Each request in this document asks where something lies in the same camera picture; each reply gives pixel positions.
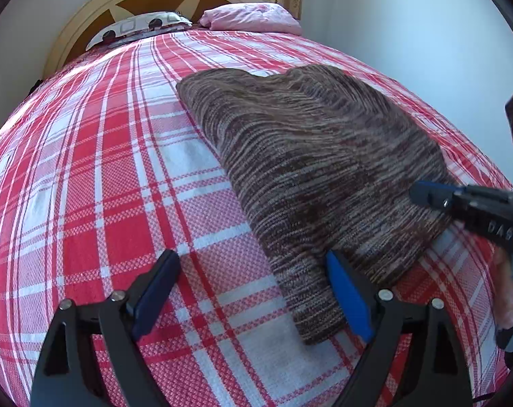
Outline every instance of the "pillow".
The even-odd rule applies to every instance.
[[[127,37],[121,37],[113,42],[103,41],[104,47],[108,49],[114,49],[116,47],[122,46],[123,44],[131,43],[132,41],[137,41],[143,38],[154,37],[156,35],[162,34],[170,34],[171,32],[179,32],[187,30],[187,27],[184,24],[174,24],[173,26],[163,27],[159,30],[152,30],[149,32],[136,32],[135,34],[129,35]]]
[[[301,35],[301,26],[276,3],[234,3],[205,11],[200,24],[211,30],[282,32]]]
[[[187,30],[191,27],[192,23],[176,12],[143,13],[104,27],[100,32],[98,32],[98,34],[94,35],[85,50],[89,50],[98,43],[111,43],[119,40],[120,38],[127,38],[136,34],[153,31],[165,34],[166,32]],[[133,41],[138,38],[131,38],[129,41]]]

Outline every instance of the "patterned pillowcase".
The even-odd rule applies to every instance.
[[[130,38],[128,41],[134,41],[145,36],[165,34],[171,31],[188,30],[191,27],[192,23],[176,12],[143,13],[103,28],[98,34],[94,35],[85,50],[89,50],[100,43],[110,44],[115,42],[118,45],[119,39],[128,39],[131,36],[137,36],[137,38]]]

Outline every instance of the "blue gripper pad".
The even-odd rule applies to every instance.
[[[129,288],[131,297],[127,310],[134,317],[132,327],[134,341],[147,335],[153,328],[180,271],[179,256],[174,251],[166,250],[151,270],[138,276]]]
[[[351,330],[366,343],[375,335],[374,313],[377,289],[356,272],[338,251],[326,254],[328,279]]]

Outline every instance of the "woven fabric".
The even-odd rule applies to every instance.
[[[217,150],[304,342],[345,318],[325,255],[344,251],[390,287],[450,223],[409,198],[419,179],[451,183],[436,142],[376,89],[336,67],[282,75],[198,72],[179,97]]]
[[[303,345],[217,155],[175,89],[199,70],[265,76],[314,63],[390,97],[439,143],[457,180],[511,187],[399,83],[300,37],[188,31],[91,52],[45,81],[0,131],[0,384],[17,405],[28,405],[58,302],[100,301],[127,288],[165,248],[180,254],[182,273],[139,348],[171,405],[334,400],[362,343],[345,329]],[[445,301],[475,395],[505,375],[493,340],[492,254],[489,242],[451,224],[394,287],[407,301]],[[96,346],[112,401],[122,406],[99,338]],[[391,401],[398,375],[395,366],[383,401]]]

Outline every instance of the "pink pillowcase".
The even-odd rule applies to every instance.
[[[301,26],[276,3],[234,3],[205,11],[200,24],[211,30],[281,32],[301,35]]]

